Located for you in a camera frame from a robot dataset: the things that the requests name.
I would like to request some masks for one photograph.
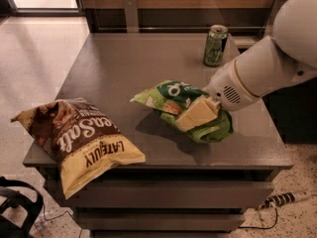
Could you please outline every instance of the speckled floor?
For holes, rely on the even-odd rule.
[[[32,139],[10,118],[21,110],[52,101],[75,61],[89,31],[84,18],[9,18],[0,25],[0,175],[21,179],[44,195],[49,217],[64,213],[42,189],[44,179],[35,169],[25,168],[23,159]],[[294,168],[274,180],[274,194],[317,190],[317,145],[286,145]],[[17,210],[6,212],[21,221]],[[244,226],[271,226],[272,208],[249,209]],[[317,237],[317,196],[278,209],[278,222],[269,230],[239,229],[230,238],[315,238]],[[66,214],[47,223],[35,237],[88,237]]]

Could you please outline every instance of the table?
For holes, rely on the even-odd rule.
[[[95,237],[204,237],[230,232],[244,212],[273,191],[292,162],[259,102],[231,112],[235,133],[196,144],[130,99],[164,80],[204,87],[218,68],[203,64],[204,34],[90,34],[57,98],[83,97],[104,112],[145,155],[63,198],[56,162],[36,144],[24,165],[46,178],[46,189]],[[239,54],[230,37],[224,62]]]

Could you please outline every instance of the green can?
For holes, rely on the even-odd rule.
[[[204,63],[207,66],[219,66],[228,39],[228,28],[214,25],[210,28],[205,47]]]

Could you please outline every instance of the green bag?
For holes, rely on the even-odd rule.
[[[163,121],[179,130],[175,121],[201,95],[209,97],[207,92],[192,85],[167,80],[138,93],[131,101],[152,107]],[[196,143],[220,142],[233,134],[231,116],[221,108],[215,120],[186,131],[185,134]]]

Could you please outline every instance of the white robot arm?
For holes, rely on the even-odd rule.
[[[234,111],[316,76],[317,0],[288,0],[276,15],[272,37],[219,68],[205,90]]]

